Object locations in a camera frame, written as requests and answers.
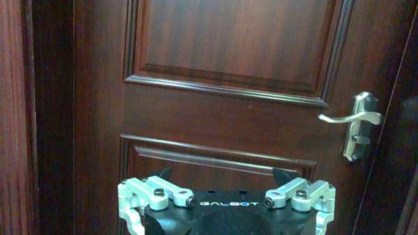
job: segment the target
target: silver door handle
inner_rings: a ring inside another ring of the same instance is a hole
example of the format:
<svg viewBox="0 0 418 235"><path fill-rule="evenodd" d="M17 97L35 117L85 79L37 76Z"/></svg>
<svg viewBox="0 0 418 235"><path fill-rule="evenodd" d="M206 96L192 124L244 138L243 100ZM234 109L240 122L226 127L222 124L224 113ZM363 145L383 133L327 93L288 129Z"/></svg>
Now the silver door handle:
<svg viewBox="0 0 418 235"><path fill-rule="evenodd" d="M370 92L362 92L355 96L352 115L346 117L328 117L323 114L318 116L328 123L350 123L343 156L354 162L367 155L370 145L371 124L379 125L383 120L382 114L375 112L376 98Z"/></svg>
<svg viewBox="0 0 418 235"><path fill-rule="evenodd" d="M374 125L379 125L382 123L382 114L376 112L359 112L346 117L328 117L323 114L318 116L322 121L328 123L347 123L356 120L368 121Z"/></svg>

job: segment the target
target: silver metal bracket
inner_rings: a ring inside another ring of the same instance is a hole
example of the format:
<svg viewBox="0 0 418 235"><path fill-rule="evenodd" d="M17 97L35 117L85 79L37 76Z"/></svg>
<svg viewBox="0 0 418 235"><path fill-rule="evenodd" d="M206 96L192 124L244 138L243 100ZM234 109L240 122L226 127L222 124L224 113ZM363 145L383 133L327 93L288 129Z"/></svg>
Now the silver metal bracket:
<svg viewBox="0 0 418 235"><path fill-rule="evenodd" d="M335 187L323 180L311 184L306 179L295 178L278 189L266 192L266 206L271 209L284 207L288 199L294 210L318 210L316 235L324 235L327 224L334 220Z"/></svg>
<svg viewBox="0 0 418 235"><path fill-rule="evenodd" d="M144 235L140 214L149 205L151 210L160 211L168 207L168 198L177 207L193 207L195 196L189 189L180 188L157 176L145 180L131 178L117 185L119 217L125 220L132 235Z"/></svg>

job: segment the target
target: bolt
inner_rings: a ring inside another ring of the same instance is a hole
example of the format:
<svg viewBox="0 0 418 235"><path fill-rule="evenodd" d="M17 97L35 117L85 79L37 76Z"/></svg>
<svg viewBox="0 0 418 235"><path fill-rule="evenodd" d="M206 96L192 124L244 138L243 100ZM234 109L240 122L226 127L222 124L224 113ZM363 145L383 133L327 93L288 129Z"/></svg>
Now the bolt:
<svg viewBox="0 0 418 235"><path fill-rule="evenodd" d="M164 196L164 189L156 188L156 189L153 190L153 195L155 195L155 196L159 196L159 197L163 197L163 196Z"/></svg>
<svg viewBox="0 0 418 235"><path fill-rule="evenodd" d="M272 208L274 207L274 201L270 197L266 197L266 201L264 201L264 205L268 207L268 208Z"/></svg>
<svg viewBox="0 0 418 235"><path fill-rule="evenodd" d="M306 199L307 195L306 195L306 191L304 190L298 190L296 191L296 197L302 197Z"/></svg>
<svg viewBox="0 0 418 235"><path fill-rule="evenodd" d="M193 207L196 205L196 201L195 201L195 198L192 196L189 196L187 198L185 205L187 205L187 207Z"/></svg>

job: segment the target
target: door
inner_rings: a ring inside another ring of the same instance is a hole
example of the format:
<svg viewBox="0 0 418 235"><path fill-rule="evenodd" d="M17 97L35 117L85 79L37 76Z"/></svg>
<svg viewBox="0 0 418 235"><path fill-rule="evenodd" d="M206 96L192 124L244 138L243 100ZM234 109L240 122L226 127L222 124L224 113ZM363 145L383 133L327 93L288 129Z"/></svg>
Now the door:
<svg viewBox="0 0 418 235"><path fill-rule="evenodd" d="M336 187L352 231L372 158L342 157L352 96L386 110L415 2L76 1L76 234L116 234L116 185L172 168L195 189ZM372 156L380 126L371 134Z"/></svg>

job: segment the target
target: door frame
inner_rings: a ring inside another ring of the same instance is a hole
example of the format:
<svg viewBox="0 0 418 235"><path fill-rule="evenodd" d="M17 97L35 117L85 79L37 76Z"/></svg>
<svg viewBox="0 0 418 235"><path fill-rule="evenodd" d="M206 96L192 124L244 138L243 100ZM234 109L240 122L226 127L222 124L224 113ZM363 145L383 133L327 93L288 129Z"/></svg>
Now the door frame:
<svg viewBox="0 0 418 235"><path fill-rule="evenodd" d="M31 1L0 11L0 234L39 234Z"/></svg>
<svg viewBox="0 0 418 235"><path fill-rule="evenodd" d="M418 160L410 151L398 151L402 148L411 148L418 151L417 144L407 145L398 142L398 137L407 135L408 133L406 132L411 131L410 128L414 128L414 126L406 126L408 122L402 118L402 106L404 99L418 96L417 48L418 6L415 7L414 19L403 48L352 234L355 232L359 234L374 234L376 230L382 234L406 234L408 225L418 223L418 216L414 216L412 212L415 208L417 213L415 205L418 203ZM394 174L387 172L387 170L400 172L402 176L394 177Z"/></svg>

